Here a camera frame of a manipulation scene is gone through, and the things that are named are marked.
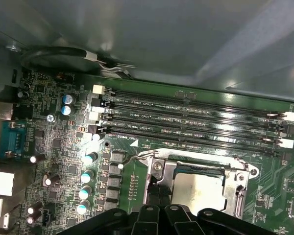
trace electrolytic capacitor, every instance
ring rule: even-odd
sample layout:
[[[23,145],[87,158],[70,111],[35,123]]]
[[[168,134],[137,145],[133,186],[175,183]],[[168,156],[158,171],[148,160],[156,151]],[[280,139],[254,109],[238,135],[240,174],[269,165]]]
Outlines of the electrolytic capacitor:
[[[35,204],[31,205],[28,209],[27,212],[29,214],[34,214],[35,211],[39,210],[40,208],[42,208],[44,205],[44,203],[42,201],[37,201]]]
[[[41,210],[35,211],[31,216],[27,217],[27,224],[33,224],[43,213]]]
[[[53,184],[59,182],[60,179],[61,179],[60,175],[59,175],[59,174],[55,174],[55,175],[53,175],[53,176],[50,177],[50,178],[46,178],[46,179],[45,179],[45,184],[46,184],[47,186],[50,186],[50,185],[53,185]]]
[[[79,191],[78,196],[80,199],[85,200],[92,194],[92,192],[92,188],[86,185]]]
[[[89,183],[94,178],[94,172],[92,170],[86,170],[81,176],[80,181],[82,183]]]
[[[62,101],[65,104],[75,104],[76,98],[70,94],[66,94],[65,96],[63,96]]]
[[[28,92],[18,92],[18,98],[20,99],[28,99],[29,93]]]
[[[31,163],[39,163],[44,161],[46,158],[47,156],[44,153],[40,153],[37,156],[31,156],[29,160]]]
[[[91,165],[97,159],[98,159],[98,154],[96,152],[92,152],[82,157],[82,162],[85,165]]]
[[[71,105],[64,105],[61,108],[61,113],[65,116],[73,115],[75,113],[75,108]]]
[[[90,207],[90,202],[88,200],[82,200],[77,206],[77,213],[85,214],[88,208]]]

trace cable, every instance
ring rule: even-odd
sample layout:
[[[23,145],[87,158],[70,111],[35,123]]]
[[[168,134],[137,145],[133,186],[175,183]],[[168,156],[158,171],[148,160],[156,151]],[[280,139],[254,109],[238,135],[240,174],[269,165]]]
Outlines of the cable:
[[[46,68],[43,66],[35,65],[31,63],[32,60],[52,55],[68,55],[86,58],[87,51],[74,47],[43,47],[33,49],[21,56],[21,65],[28,70],[50,70],[52,68]]]

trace ram slot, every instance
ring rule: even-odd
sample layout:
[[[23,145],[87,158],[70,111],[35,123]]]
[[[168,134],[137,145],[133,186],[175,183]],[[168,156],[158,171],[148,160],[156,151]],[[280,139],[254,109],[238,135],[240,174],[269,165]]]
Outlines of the ram slot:
[[[136,122],[144,122],[144,123],[159,123],[161,121],[164,124],[175,124],[175,126],[194,126],[194,127],[204,127],[211,128],[229,132],[244,132],[255,135],[263,135],[263,136],[277,136],[277,132],[274,128],[250,128],[247,125],[230,125],[228,123],[224,124],[221,120],[204,120],[197,119],[192,117],[184,117],[177,115],[166,115],[166,114],[158,114],[150,111],[140,111],[140,110],[131,110],[126,108],[119,108],[117,110],[106,109],[108,115],[112,115],[112,118],[116,119],[124,119],[124,120],[134,120]]]
[[[274,153],[273,149],[265,148],[265,147],[256,147],[256,146],[249,146],[249,145],[240,145],[240,144],[233,144],[233,143],[224,143],[224,142],[217,142],[217,141],[208,141],[208,140],[194,140],[193,138],[184,137],[180,139],[176,136],[167,135],[167,134],[160,134],[160,133],[149,133],[145,131],[138,131],[138,130],[129,130],[127,128],[118,128],[118,127],[110,127],[107,131],[107,134],[119,134],[119,135],[131,135],[136,136],[136,138],[155,138],[158,141],[163,143],[180,143],[180,144],[197,144],[201,147],[210,147],[210,148],[217,148],[217,149],[224,149],[224,150],[232,150],[232,151],[246,151],[249,154],[261,154],[261,155],[269,155],[272,156]]]
[[[227,135],[222,132],[219,134],[203,132],[203,131],[193,131],[181,128],[172,128],[166,126],[157,126],[157,125],[150,125],[144,123],[136,123],[136,122],[129,122],[129,121],[104,121],[101,124],[105,127],[119,127],[119,128],[127,128],[132,130],[141,130],[145,132],[153,132],[153,133],[162,133],[177,136],[179,139],[183,139],[184,137],[193,138],[194,140],[202,139],[202,140],[210,140],[210,141],[219,141],[219,142],[230,142],[230,143],[237,143],[242,145],[252,145],[252,146],[262,146],[262,147],[269,147],[274,148],[272,144],[267,144],[263,138],[255,138],[253,136],[250,138],[244,137],[236,137],[233,135]]]
[[[175,105],[183,105],[185,104],[185,101],[187,101],[190,105],[190,107],[201,107],[201,108],[212,108],[217,111],[222,112],[231,112],[239,115],[248,115],[248,116],[254,116],[259,118],[268,118],[269,111],[263,111],[263,110],[253,110],[253,109],[246,109],[246,108],[238,108],[238,107],[231,107],[226,105],[217,105],[217,104],[210,104],[210,103],[203,103],[196,100],[182,100],[179,98],[172,98],[167,96],[155,96],[155,95],[148,95],[148,94],[138,94],[138,93],[131,93],[131,92],[122,92],[122,91],[116,91],[115,97],[119,98],[130,98],[132,100],[146,100],[148,102],[152,101],[159,101],[161,100],[163,103],[174,103]]]
[[[232,112],[221,112],[213,108],[201,108],[197,106],[189,106],[188,104],[175,104],[170,102],[162,102],[157,100],[147,100],[142,98],[136,98],[135,100],[130,98],[111,98],[112,108],[118,107],[130,107],[139,110],[154,110],[164,113],[177,113],[184,114],[189,117],[201,117],[208,119],[222,119],[224,121],[230,121],[232,123],[246,123],[250,126],[264,126],[263,123],[270,123],[271,120],[262,117],[255,117],[251,115],[241,115]]]

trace dimm slot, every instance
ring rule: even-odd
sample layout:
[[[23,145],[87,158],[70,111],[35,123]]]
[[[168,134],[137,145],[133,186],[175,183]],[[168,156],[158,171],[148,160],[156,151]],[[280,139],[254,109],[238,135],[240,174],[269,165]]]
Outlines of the dimm slot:
[[[202,131],[199,132],[194,130],[179,129],[179,128],[172,128],[172,127],[166,127],[166,126],[157,126],[157,125],[122,121],[122,120],[106,121],[102,123],[102,126],[120,127],[120,128],[127,128],[127,129],[133,129],[133,130],[142,130],[146,132],[164,133],[164,134],[176,135],[181,137],[189,137],[189,138],[195,138],[195,139],[204,139],[204,140],[220,141],[220,142],[233,141],[234,143],[236,143],[237,141],[240,141],[239,144],[253,145],[253,146],[261,146],[263,142],[263,139],[235,137],[233,135],[225,135],[220,133],[214,134],[209,132],[202,132]]]
[[[126,128],[118,128],[118,127],[110,127],[107,133],[109,132],[119,132],[119,133],[128,133],[128,134],[135,134],[139,135],[141,137],[156,137],[156,138],[163,138],[165,140],[171,140],[171,141],[184,141],[184,142],[192,142],[192,143],[200,143],[203,145],[210,145],[214,147],[220,147],[220,148],[230,148],[230,149],[239,149],[239,150],[249,150],[249,151],[255,151],[259,153],[265,153],[266,148],[263,147],[257,147],[257,146],[250,146],[250,145],[240,145],[240,144],[234,144],[234,143],[225,143],[225,142],[217,142],[217,141],[210,141],[210,140],[201,140],[189,137],[183,137],[178,138],[176,136],[172,135],[166,135],[161,133],[151,133],[151,132],[145,132],[145,131],[139,131],[139,130],[130,130]]]
[[[131,93],[131,92],[122,92],[122,91],[116,91],[115,96],[123,97],[123,98],[132,98],[132,99],[156,99],[161,100],[162,102],[172,103],[175,104],[184,104],[185,100],[181,100],[179,98],[173,98],[173,97],[167,97],[167,96],[158,96],[158,95],[148,95],[148,94],[141,94],[141,93]],[[259,116],[261,118],[267,118],[268,111],[263,110],[253,110],[253,109],[247,109],[247,108],[238,108],[238,107],[231,107],[226,105],[218,105],[218,104],[211,104],[211,103],[203,103],[195,100],[189,100],[188,102],[190,105],[194,105],[196,107],[202,107],[202,108],[213,108],[219,111],[225,111],[225,112],[232,112],[237,114],[246,114],[246,115],[252,115],[252,116]]]
[[[254,125],[263,125],[264,118],[255,117],[255,116],[247,116],[247,115],[239,115],[231,112],[221,112],[214,110],[212,108],[200,108],[196,106],[190,106],[188,104],[176,105],[175,103],[163,103],[161,101],[152,101],[142,98],[129,99],[129,98],[120,98],[113,97],[111,99],[113,102],[113,108],[117,108],[119,106],[125,107],[133,107],[138,109],[147,109],[147,110],[155,110],[166,113],[178,113],[184,114],[187,116],[193,117],[203,117],[203,118],[214,118],[214,119],[222,119],[237,123],[249,123],[251,126]]]
[[[124,133],[124,132],[118,132],[118,131],[109,131],[108,135],[110,136],[115,136],[119,138],[120,136],[124,136],[127,138],[133,138],[133,139],[141,139],[141,138],[146,138],[141,135],[133,134],[133,133]],[[184,141],[174,141],[174,140],[166,140],[166,139],[161,139],[158,137],[148,137],[149,142],[150,141],[158,141],[161,142],[162,144],[166,144],[168,147],[181,147],[181,148],[187,148],[188,151],[196,151],[196,152],[202,152],[202,153],[209,153],[209,154],[215,154],[216,151],[222,150],[224,151],[222,153],[223,156],[246,156],[246,155],[257,155],[257,154],[263,154],[266,156],[273,156],[274,152],[272,151],[269,153],[260,153],[257,151],[252,151],[248,149],[240,150],[240,149],[229,149],[227,147],[223,146],[211,146],[211,145],[205,145],[205,144],[198,144],[198,143],[189,143],[189,142],[184,142]]]
[[[268,136],[277,136],[277,133],[274,131],[266,130],[264,128],[255,128],[251,129],[250,126],[246,125],[229,125],[227,123],[222,123],[216,120],[204,120],[191,118],[184,119],[180,116],[167,115],[147,111],[133,111],[127,108],[119,108],[118,110],[110,110],[109,113],[112,114],[113,118],[129,119],[139,121],[142,120],[145,123],[153,123],[155,120],[163,121],[164,123],[177,123],[179,126],[188,125],[188,126],[200,126],[208,127],[213,129],[219,129],[224,131],[236,131],[236,132],[249,132],[256,135],[268,135]]]

